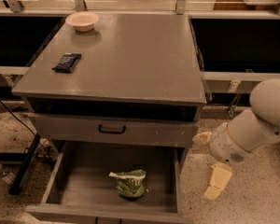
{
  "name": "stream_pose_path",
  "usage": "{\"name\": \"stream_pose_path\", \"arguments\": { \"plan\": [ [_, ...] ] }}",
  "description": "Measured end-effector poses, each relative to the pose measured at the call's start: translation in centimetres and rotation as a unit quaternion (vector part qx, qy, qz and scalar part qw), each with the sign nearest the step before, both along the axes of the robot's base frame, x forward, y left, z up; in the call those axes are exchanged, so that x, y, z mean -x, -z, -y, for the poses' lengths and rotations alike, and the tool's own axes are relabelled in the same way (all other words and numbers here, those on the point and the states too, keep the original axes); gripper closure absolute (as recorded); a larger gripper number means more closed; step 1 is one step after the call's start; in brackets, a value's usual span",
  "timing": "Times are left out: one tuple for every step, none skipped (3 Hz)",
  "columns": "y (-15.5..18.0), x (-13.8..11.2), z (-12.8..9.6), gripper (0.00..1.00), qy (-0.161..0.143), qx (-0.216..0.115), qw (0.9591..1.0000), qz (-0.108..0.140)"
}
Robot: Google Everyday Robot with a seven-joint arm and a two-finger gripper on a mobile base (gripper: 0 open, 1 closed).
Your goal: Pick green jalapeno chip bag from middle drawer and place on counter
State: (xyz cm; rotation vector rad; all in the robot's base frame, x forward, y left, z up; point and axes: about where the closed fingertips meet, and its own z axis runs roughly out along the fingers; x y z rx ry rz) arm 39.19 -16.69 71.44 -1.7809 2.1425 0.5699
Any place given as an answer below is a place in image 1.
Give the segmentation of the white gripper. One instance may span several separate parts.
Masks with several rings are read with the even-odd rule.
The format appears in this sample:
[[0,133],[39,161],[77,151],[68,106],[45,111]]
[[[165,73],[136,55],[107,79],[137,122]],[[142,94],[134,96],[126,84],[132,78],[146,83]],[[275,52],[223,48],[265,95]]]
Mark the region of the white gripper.
[[214,129],[212,134],[210,132],[197,133],[192,141],[195,144],[209,143],[211,155],[218,161],[222,161],[212,166],[212,174],[203,195],[207,200],[214,201],[231,179],[230,165],[242,164],[252,156],[252,153],[242,149],[232,140],[227,122],[223,122]]

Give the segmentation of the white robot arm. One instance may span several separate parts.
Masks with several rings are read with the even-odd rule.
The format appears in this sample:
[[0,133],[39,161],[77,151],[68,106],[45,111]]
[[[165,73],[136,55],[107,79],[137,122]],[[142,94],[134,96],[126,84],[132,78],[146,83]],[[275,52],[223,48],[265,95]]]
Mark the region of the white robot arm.
[[250,92],[250,107],[211,132],[197,133],[192,140],[207,144],[217,160],[204,198],[215,200],[226,188],[232,167],[242,164],[264,145],[280,143],[280,79],[260,82]]

